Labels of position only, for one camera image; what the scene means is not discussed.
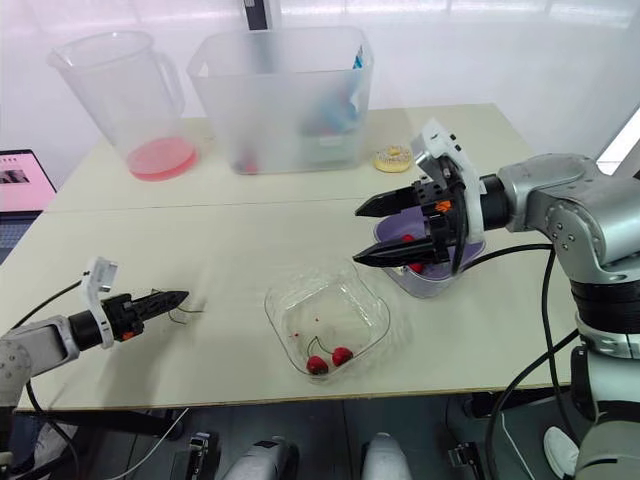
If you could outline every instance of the plastic storage bin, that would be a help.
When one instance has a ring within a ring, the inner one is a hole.
[[[407,208],[397,215],[391,215],[378,223],[374,229],[374,237],[378,242],[395,240],[409,234],[414,238],[424,238],[424,218],[420,207]],[[464,267],[484,250],[484,242],[472,243],[464,249],[461,266]],[[454,247],[449,247],[452,256]],[[385,272],[409,294],[418,298],[435,297],[447,288],[454,277],[451,276],[451,264],[441,263],[428,265],[418,274],[408,267],[385,268]]]
[[[353,265],[327,262],[271,288],[265,297],[269,322],[292,365],[314,381],[324,381],[348,370],[380,343],[390,328],[384,301],[360,280]],[[335,366],[338,347],[353,353]],[[323,375],[307,370],[309,357],[322,357],[329,367]]]
[[[324,170],[358,162],[373,57],[353,27],[223,33],[188,73],[238,173]]]

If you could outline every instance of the shoe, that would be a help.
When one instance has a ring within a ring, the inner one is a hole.
[[[573,477],[578,462],[578,446],[558,427],[549,428],[543,439],[544,454],[558,478]]]
[[[58,424],[58,426],[69,436],[69,438],[73,438],[78,430],[78,427],[75,425],[65,425],[61,423]],[[42,465],[55,460],[62,455],[65,448],[67,448],[67,442],[65,442],[64,439],[58,435],[48,423],[45,424],[38,435],[36,450],[33,454],[35,460],[33,468],[41,467]]]

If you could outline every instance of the white table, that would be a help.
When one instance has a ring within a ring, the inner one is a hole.
[[[487,105],[371,112],[368,148],[408,140],[431,116],[455,131],[481,173],[530,154]],[[399,129],[401,118],[411,119],[413,132]],[[201,120],[189,125],[195,135],[202,127]],[[497,389],[545,350],[543,252],[477,267],[431,300],[409,296],[381,270],[359,267],[391,310],[392,348],[357,375],[310,382],[291,367],[271,330],[266,290],[278,278],[369,246],[375,220],[353,211],[372,194],[408,185],[416,172],[383,174],[367,162],[339,172],[239,176],[206,139],[203,150],[208,153],[185,175],[144,183],[99,145],[0,267],[4,329],[75,281],[96,254],[120,264],[113,293],[207,284],[206,311],[187,326],[153,319],[142,336],[86,351],[36,378],[43,406],[172,407]],[[541,239],[494,231],[487,251]],[[83,309],[72,293],[39,318]],[[574,311],[558,268],[550,293],[556,341],[575,328]],[[569,352],[559,355],[561,381],[569,379]],[[549,383],[540,368],[523,385]]]

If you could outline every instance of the purple container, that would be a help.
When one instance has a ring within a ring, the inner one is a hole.
[[[403,235],[424,238],[427,234],[420,207],[403,210],[391,215],[376,225],[373,234],[378,242],[397,240]],[[455,248],[449,247],[449,255],[453,256]],[[465,265],[484,250],[484,242],[472,243],[464,249],[461,265]],[[435,297],[453,281],[451,264],[426,265],[421,274],[409,267],[385,268],[385,272],[409,294],[418,298]]]

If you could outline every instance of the gray floor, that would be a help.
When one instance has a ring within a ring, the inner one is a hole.
[[[224,476],[232,462],[253,442],[281,435],[300,449],[299,479],[355,480],[359,478],[362,445],[376,432],[386,431],[402,445],[414,479],[472,479],[470,471],[454,469],[447,460],[446,451],[454,445],[451,433],[444,427],[447,398],[405,397],[193,409],[187,414],[182,438],[163,443],[127,478],[168,480],[173,455],[185,449],[193,432],[210,431],[218,433],[222,446],[217,479]],[[482,448],[486,420],[466,417],[462,408],[466,398],[450,397],[449,424],[458,439],[476,441]],[[570,414],[578,434],[583,435],[588,423],[574,410]],[[544,459],[542,435],[550,425],[559,424],[555,404],[543,401],[508,410],[505,415],[509,432],[536,480],[554,479]],[[101,480],[124,472],[129,454],[129,465],[134,465],[155,441],[107,433],[87,478]],[[496,430],[495,445],[502,478],[527,479],[501,428]]]

